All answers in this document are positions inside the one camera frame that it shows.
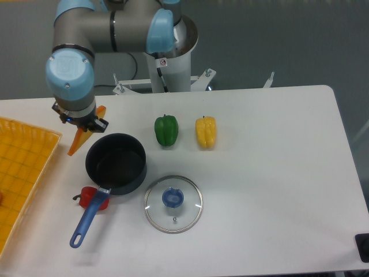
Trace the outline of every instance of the gray floor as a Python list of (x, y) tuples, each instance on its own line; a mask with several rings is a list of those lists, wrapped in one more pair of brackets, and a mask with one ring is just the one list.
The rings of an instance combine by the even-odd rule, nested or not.
[[(0, 3), (0, 99), (43, 98), (57, 0)], [(199, 29), (192, 73), (217, 71), (216, 89), (260, 88), (275, 71), (275, 87), (326, 84), (338, 101), (369, 204), (369, 1), (183, 0)], [(148, 78), (145, 59), (137, 78)], [(96, 84), (134, 74), (127, 54), (97, 54)], [(97, 94), (107, 94), (99, 88)]]

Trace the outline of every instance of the glass lid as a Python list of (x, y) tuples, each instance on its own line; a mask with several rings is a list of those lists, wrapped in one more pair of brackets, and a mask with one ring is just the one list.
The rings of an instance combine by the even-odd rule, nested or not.
[(202, 194), (197, 185), (180, 175), (156, 180), (145, 195), (148, 221), (165, 233), (187, 231), (200, 218), (202, 207)]

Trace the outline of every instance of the yellow mesh basket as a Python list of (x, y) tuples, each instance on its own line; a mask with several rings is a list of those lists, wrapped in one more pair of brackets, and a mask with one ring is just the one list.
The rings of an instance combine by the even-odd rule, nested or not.
[(60, 133), (0, 117), (0, 257), (60, 137)]

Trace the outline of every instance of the lid knob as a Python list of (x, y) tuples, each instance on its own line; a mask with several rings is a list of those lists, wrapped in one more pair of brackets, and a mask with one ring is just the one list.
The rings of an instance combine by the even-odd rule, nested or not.
[(161, 197), (165, 206), (169, 208), (178, 208), (182, 205), (185, 197), (180, 189), (168, 188)]

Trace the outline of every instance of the yellow bell pepper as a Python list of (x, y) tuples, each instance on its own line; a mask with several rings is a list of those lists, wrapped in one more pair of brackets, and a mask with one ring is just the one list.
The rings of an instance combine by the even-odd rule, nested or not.
[(215, 118), (202, 117), (196, 120), (196, 137), (202, 148), (212, 148), (217, 136)]

